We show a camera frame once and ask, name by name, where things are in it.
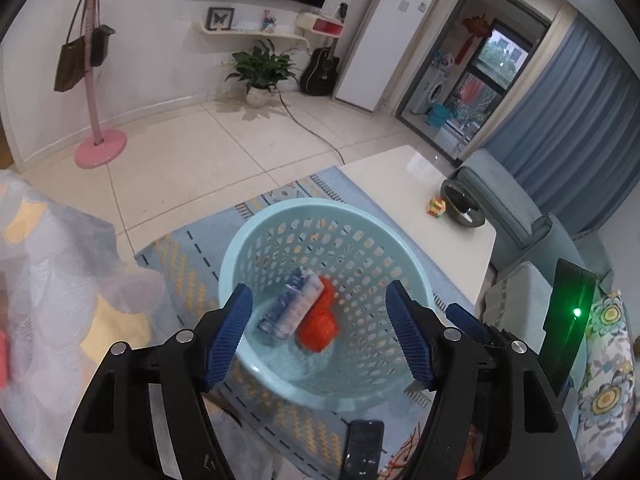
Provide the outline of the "potted green plant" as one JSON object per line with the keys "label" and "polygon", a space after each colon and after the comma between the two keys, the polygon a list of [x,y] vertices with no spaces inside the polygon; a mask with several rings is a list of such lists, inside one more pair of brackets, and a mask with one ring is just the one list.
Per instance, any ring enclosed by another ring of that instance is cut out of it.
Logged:
{"label": "potted green plant", "polygon": [[252,50],[234,52],[226,80],[244,84],[246,104],[260,110],[279,91],[282,82],[298,79],[290,51],[279,53],[270,39],[257,39]]}

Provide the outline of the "black remote control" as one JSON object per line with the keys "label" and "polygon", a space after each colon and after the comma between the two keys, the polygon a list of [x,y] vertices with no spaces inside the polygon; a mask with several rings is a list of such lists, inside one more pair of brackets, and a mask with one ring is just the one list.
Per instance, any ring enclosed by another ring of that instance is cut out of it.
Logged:
{"label": "black remote control", "polygon": [[384,422],[354,420],[349,424],[341,480],[375,480],[382,453]]}

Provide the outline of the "black acoustic guitar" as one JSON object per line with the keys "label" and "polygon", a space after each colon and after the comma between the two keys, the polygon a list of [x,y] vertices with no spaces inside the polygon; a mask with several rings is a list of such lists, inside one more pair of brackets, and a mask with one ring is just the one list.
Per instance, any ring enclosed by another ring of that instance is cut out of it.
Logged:
{"label": "black acoustic guitar", "polygon": [[[347,12],[348,4],[342,2],[337,9],[336,19],[343,22],[344,27]],[[337,65],[340,62],[340,59],[335,55],[340,38],[330,38],[331,42],[327,47],[314,49],[309,64],[299,79],[300,92],[307,96],[330,96],[332,94],[337,82]]]}

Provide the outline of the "red plastic wrapper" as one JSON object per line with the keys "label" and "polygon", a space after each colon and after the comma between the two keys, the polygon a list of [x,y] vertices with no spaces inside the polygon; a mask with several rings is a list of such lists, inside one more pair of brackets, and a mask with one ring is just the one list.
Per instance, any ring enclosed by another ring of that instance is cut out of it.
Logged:
{"label": "red plastic wrapper", "polygon": [[334,288],[331,281],[321,275],[323,290],[317,301],[300,322],[297,343],[306,351],[321,353],[334,341],[340,329],[332,312]]}

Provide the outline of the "patterned round pouf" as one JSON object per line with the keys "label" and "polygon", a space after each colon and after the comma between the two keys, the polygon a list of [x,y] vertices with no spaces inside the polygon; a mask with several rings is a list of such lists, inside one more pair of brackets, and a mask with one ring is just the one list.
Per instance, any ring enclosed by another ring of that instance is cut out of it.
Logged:
{"label": "patterned round pouf", "polygon": [[55,477],[79,402],[112,344],[162,344],[186,327],[160,272],[124,263],[110,222],[1,174],[1,411]]}

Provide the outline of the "small black bag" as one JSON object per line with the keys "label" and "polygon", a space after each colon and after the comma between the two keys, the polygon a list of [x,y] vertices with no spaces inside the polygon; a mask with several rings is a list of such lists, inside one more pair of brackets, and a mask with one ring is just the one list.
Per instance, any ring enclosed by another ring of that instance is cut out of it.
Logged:
{"label": "small black bag", "polygon": [[108,43],[114,33],[114,29],[105,24],[93,29],[90,54],[91,67],[100,67],[104,63],[108,53]]}

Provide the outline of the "teal sofa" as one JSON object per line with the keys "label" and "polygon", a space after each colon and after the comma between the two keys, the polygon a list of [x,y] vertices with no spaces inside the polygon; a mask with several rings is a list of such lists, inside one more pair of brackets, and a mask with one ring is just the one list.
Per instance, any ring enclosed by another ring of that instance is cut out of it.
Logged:
{"label": "teal sofa", "polygon": [[490,258],[497,276],[484,295],[484,322],[518,336],[538,352],[560,259],[597,275],[594,298],[612,290],[614,272],[599,233],[567,232],[553,214],[538,209],[488,151],[474,152],[454,180],[471,193],[497,232]]}

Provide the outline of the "framed butterfly picture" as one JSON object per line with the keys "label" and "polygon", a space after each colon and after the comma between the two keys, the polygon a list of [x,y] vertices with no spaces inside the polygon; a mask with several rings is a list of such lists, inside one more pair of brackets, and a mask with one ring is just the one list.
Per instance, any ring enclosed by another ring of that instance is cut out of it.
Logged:
{"label": "framed butterfly picture", "polygon": [[211,6],[207,12],[205,29],[213,30],[214,32],[216,32],[216,30],[230,30],[233,25],[233,18],[233,8],[216,8],[216,6]]}

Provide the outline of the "light blue plastic basket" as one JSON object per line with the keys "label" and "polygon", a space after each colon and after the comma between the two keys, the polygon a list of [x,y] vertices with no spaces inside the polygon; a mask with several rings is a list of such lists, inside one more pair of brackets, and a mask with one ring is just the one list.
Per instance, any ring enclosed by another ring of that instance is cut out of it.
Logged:
{"label": "light blue plastic basket", "polygon": [[253,294],[236,355],[262,385],[306,408],[351,412],[411,382],[385,307],[393,281],[434,304],[418,255],[390,226],[332,200],[294,198],[241,226],[222,260],[219,297],[239,284]]}

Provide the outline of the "colourful puzzle cube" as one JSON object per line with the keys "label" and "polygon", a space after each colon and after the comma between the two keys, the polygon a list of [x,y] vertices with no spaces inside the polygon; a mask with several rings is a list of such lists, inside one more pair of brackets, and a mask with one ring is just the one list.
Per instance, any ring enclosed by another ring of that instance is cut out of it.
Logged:
{"label": "colourful puzzle cube", "polygon": [[426,212],[431,217],[440,218],[446,212],[446,209],[447,209],[446,200],[443,200],[439,196],[434,196],[428,202],[426,207]]}

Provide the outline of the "brown tote bag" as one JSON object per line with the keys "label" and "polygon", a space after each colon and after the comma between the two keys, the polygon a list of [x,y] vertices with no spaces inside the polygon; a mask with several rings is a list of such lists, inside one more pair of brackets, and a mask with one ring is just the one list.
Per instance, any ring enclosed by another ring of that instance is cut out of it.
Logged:
{"label": "brown tote bag", "polygon": [[[85,75],[85,33],[84,26],[87,0],[78,0],[64,44],[58,56],[54,91],[64,93],[72,90]],[[80,18],[79,32],[72,38],[74,26]]]}

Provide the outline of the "dark ashtray bowl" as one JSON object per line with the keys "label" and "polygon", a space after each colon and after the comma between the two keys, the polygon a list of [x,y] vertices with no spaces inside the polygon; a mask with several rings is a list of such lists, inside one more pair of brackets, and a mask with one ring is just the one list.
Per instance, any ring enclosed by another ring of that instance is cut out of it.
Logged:
{"label": "dark ashtray bowl", "polygon": [[484,226],[486,218],[480,204],[459,182],[451,179],[442,182],[440,197],[446,204],[446,214],[459,226],[467,229]]}

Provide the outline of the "blue curtain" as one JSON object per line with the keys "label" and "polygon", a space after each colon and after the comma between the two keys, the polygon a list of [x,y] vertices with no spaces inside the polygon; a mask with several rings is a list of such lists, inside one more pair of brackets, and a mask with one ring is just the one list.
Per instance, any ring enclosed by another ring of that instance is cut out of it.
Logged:
{"label": "blue curtain", "polygon": [[567,232],[598,228],[639,182],[639,78],[579,15],[484,147]]}

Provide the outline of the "white washing machine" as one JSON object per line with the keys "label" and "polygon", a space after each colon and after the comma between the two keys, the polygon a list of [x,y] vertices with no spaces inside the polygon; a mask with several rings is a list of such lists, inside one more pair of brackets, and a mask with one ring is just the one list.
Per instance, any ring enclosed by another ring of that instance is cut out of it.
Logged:
{"label": "white washing machine", "polygon": [[409,100],[408,111],[413,115],[426,114],[437,103],[448,78],[446,68],[439,63],[431,63]]}

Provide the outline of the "red chinese knot ornament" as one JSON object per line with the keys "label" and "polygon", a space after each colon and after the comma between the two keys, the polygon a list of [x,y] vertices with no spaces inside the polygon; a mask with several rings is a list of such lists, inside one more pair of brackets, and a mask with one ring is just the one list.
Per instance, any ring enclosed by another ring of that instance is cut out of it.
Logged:
{"label": "red chinese knot ornament", "polygon": [[474,15],[472,18],[465,18],[462,25],[468,32],[468,38],[466,38],[464,44],[460,48],[457,56],[454,58],[454,62],[460,65],[465,58],[465,55],[472,47],[473,41],[476,38],[487,39],[492,34],[491,24],[486,21],[485,15]]}

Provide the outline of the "white coffee table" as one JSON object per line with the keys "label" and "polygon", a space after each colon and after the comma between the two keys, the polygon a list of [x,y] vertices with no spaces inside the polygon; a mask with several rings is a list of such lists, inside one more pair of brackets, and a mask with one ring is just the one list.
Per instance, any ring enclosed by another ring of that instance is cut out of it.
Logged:
{"label": "white coffee table", "polygon": [[409,145],[341,168],[434,261],[476,309],[494,248],[496,230],[459,226],[427,212],[445,176]]}

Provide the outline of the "white red wall box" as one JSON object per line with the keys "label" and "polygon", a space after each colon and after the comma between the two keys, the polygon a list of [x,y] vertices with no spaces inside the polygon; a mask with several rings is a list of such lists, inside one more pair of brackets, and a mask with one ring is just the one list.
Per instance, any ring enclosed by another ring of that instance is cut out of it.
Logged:
{"label": "white red wall box", "polygon": [[340,20],[311,12],[300,12],[296,18],[296,26],[305,32],[330,38],[340,38],[344,32],[344,23]]}

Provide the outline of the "white curved wall shelf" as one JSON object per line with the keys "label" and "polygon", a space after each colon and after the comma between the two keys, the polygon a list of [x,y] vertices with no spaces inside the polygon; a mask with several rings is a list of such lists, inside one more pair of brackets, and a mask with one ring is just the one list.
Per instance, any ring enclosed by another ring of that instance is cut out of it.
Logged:
{"label": "white curved wall shelf", "polygon": [[269,40],[288,40],[293,41],[296,46],[303,46],[306,50],[310,49],[310,43],[304,36],[290,34],[289,32],[262,32],[256,29],[215,29],[209,30],[201,21],[194,21],[193,28],[202,35],[206,36],[247,36],[253,38],[265,38]]}

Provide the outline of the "teal bucket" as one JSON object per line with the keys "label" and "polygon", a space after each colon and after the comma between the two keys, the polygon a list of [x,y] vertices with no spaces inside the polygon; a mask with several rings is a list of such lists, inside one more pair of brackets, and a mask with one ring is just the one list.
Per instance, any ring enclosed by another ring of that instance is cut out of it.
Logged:
{"label": "teal bucket", "polygon": [[437,129],[446,125],[447,120],[451,117],[451,110],[442,104],[434,104],[427,114],[426,122]]}

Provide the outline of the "floral cushion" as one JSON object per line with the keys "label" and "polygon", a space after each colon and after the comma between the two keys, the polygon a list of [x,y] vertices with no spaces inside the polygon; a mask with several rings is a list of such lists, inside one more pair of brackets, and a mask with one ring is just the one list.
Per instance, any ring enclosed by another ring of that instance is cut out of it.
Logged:
{"label": "floral cushion", "polygon": [[634,345],[620,292],[592,305],[585,341],[576,448],[582,475],[591,479],[623,442],[637,415]]}

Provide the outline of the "white refrigerator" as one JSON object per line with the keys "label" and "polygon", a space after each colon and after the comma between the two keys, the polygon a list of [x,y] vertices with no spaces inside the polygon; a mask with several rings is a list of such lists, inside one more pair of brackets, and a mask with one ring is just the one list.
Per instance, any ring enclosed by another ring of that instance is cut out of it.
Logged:
{"label": "white refrigerator", "polygon": [[434,0],[373,0],[334,99],[373,112]]}

